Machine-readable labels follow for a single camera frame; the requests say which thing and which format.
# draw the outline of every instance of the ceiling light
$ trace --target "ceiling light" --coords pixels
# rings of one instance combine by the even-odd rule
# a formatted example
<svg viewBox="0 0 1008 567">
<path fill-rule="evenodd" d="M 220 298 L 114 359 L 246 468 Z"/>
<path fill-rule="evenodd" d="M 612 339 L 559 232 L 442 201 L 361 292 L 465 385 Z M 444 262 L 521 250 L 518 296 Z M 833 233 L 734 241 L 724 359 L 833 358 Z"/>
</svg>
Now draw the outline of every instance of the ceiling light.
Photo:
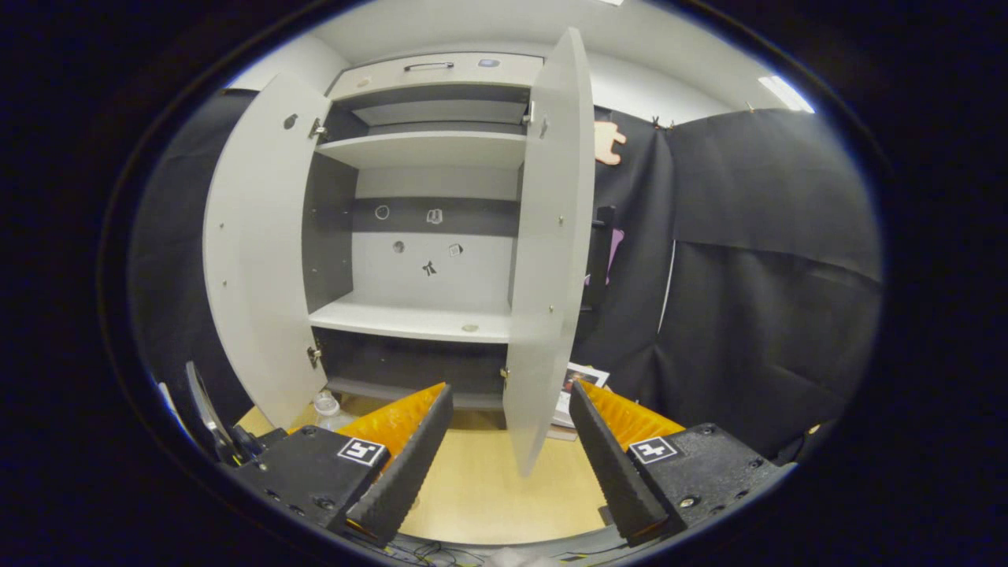
<svg viewBox="0 0 1008 567">
<path fill-rule="evenodd" d="M 778 99 L 791 110 L 804 110 L 805 112 L 814 113 L 812 107 L 808 106 L 805 99 L 801 98 L 801 95 L 794 90 L 790 85 L 784 83 L 784 80 L 780 77 L 774 75 L 773 77 L 760 77 L 760 84 L 770 90 L 771 93 L 777 96 Z"/>
</svg>

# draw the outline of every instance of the white cabinet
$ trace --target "white cabinet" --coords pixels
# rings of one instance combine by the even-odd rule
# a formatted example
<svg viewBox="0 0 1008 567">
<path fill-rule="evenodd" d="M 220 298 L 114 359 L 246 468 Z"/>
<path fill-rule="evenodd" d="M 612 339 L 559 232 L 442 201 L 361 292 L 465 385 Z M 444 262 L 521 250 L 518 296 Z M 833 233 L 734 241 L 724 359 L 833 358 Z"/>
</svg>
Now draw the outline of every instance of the white cabinet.
<svg viewBox="0 0 1008 567">
<path fill-rule="evenodd" d="M 443 53 L 345 72 L 328 98 L 277 76 L 214 175 L 207 290 L 225 352 L 273 425 L 327 381 L 394 399 L 459 380 L 473 387 L 456 388 L 457 407 L 503 408 L 527 473 L 584 289 L 587 60 L 574 29 L 544 65 L 448 55 L 451 67 L 424 65 Z"/>
</svg>

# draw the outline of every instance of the ceiling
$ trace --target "ceiling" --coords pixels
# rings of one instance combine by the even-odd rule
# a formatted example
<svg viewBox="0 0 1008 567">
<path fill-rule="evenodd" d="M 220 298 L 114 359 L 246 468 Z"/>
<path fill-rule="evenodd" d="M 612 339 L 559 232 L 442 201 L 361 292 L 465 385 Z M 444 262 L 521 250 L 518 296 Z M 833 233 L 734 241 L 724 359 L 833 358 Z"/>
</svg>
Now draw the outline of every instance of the ceiling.
<svg viewBox="0 0 1008 567">
<path fill-rule="evenodd" d="M 454 43 L 553 44 L 569 26 L 585 47 L 672 77 L 736 110 L 781 102 L 757 79 L 771 75 L 697 24 L 645 0 L 375 0 L 312 34 L 351 65 Z"/>
</svg>

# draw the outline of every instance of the drawer handle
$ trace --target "drawer handle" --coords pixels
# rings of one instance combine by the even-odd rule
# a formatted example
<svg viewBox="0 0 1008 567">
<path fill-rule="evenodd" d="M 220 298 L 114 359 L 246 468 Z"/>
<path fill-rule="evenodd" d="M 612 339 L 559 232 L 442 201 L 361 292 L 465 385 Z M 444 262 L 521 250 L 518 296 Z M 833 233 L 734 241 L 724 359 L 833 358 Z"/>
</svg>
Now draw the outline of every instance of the drawer handle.
<svg viewBox="0 0 1008 567">
<path fill-rule="evenodd" d="M 413 64 L 413 65 L 407 65 L 406 67 L 402 68 L 402 70 L 403 71 L 413 71 L 414 69 L 416 69 L 418 67 L 431 67 L 431 66 L 444 67 L 445 69 L 452 69 L 453 67 L 455 67 L 455 64 L 452 63 L 452 62 L 417 63 L 417 64 Z"/>
</svg>

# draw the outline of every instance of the purple object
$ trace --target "purple object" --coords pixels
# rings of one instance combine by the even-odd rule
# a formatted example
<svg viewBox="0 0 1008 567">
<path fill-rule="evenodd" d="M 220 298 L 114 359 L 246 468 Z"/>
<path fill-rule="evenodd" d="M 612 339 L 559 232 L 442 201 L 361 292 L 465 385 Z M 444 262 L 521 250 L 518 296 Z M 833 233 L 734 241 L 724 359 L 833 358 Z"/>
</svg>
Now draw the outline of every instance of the purple object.
<svg viewBox="0 0 1008 567">
<path fill-rule="evenodd" d="M 613 258 L 616 257 L 616 247 L 623 242 L 623 231 L 614 229 L 613 230 L 613 244 L 609 247 L 609 265 L 606 266 L 606 286 L 609 286 L 609 270 L 613 267 Z M 585 285 L 588 286 L 592 280 L 592 274 L 589 273 L 585 276 Z"/>
</svg>

